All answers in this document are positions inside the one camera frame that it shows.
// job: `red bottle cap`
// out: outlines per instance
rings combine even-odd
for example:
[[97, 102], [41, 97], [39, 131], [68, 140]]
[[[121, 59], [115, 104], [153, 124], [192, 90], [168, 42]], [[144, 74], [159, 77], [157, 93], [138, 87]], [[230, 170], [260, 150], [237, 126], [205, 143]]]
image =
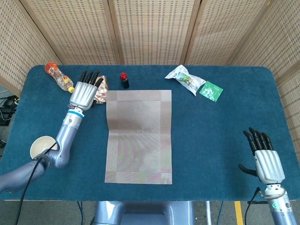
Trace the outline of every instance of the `red bottle cap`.
[[126, 80], [127, 79], [127, 74], [125, 72], [122, 72], [120, 75], [121, 80]]

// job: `woven screen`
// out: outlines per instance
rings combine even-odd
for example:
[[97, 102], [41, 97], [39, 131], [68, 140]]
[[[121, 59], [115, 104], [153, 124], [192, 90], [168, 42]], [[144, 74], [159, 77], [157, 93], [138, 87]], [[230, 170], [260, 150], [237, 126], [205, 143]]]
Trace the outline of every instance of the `woven screen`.
[[278, 90], [298, 160], [300, 160], [300, 71], [281, 85]]
[[299, 34], [300, 1], [274, 1], [232, 64], [266, 66], [278, 79], [300, 61]]
[[116, 64], [100, 0], [21, 0], [64, 64]]
[[13, 0], [0, 1], [0, 18], [0, 82], [20, 95], [33, 66], [60, 61]]
[[180, 63], [193, 0], [113, 2], [125, 64]]
[[186, 64], [225, 65], [263, 0], [203, 0]]

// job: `blue felt surface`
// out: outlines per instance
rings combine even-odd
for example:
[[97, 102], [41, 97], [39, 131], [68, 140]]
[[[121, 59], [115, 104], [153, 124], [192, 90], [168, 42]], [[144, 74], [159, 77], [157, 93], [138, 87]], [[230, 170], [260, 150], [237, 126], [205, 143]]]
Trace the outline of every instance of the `blue felt surface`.
[[[249, 200], [260, 181], [242, 173], [238, 163], [255, 163], [243, 130], [266, 132], [278, 151], [291, 199], [300, 198], [300, 170], [271, 72], [264, 67], [187, 66], [190, 74], [224, 89], [215, 103], [164, 77], [175, 66], [61, 66], [76, 82], [83, 70], [100, 70], [111, 90], [172, 90], [172, 185], [104, 183], [108, 128], [105, 105], [85, 112], [69, 164], [48, 169], [31, 184], [31, 200]], [[55, 137], [67, 112], [70, 94], [61, 90], [43, 66], [28, 74], [7, 143], [0, 174], [30, 161], [38, 137]], [[0, 199], [19, 199], [21, 192]]]

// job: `green packet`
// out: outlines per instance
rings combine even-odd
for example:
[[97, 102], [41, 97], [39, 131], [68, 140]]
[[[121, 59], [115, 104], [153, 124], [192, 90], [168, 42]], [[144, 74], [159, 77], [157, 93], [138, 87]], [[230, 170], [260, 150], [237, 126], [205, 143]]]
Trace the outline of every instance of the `green packet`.
[[222, 91], [222, 88], [207, 81], [199, 93], [205, 96], [206, 98], [209, 98], [211, 101], [216, 102], [217, 99], [220, 97]]

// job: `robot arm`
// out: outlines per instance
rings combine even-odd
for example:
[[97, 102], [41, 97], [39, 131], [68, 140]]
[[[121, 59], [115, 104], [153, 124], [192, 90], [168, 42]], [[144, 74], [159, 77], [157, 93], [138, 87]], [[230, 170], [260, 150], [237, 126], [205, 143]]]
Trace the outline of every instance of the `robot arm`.
[[91, 73], [85, 79], [86, 71], [82, 74], [80, 82], [77, 82], [75, 90], [70, 98], [73, 109], [69, 109], [56, 137], [58, 150], [49, 150], [46, 154], [39, 154], [31, 162], [0, 176], [0, 194], [3, 191], [16, 192], [23, 189], [38, 160], [39, 162], [31, 182], [41, 178], [48, 167], [63, 168], [69, 162], [70, 148], [75, 134], [84, 117], [83, 111], [91, 108], [97, 88], [103, 79], [95, 83], [97, 77], [91, 77]]
[[244, 135], [249, 141], [255, 159], [256, 170], [250, 170], [239, 164], [239, 168], [247, 174], [256, 176], [266, 184], [265, 196], [269, 204], [275, 225], [296, 225], [292, 206], [284, 187], [280, 183], [285, 179], [285, 174], [278, 153], [273, 149], [270, 138], [265, 133], [260, 133], [249, 128], [249, 134]]

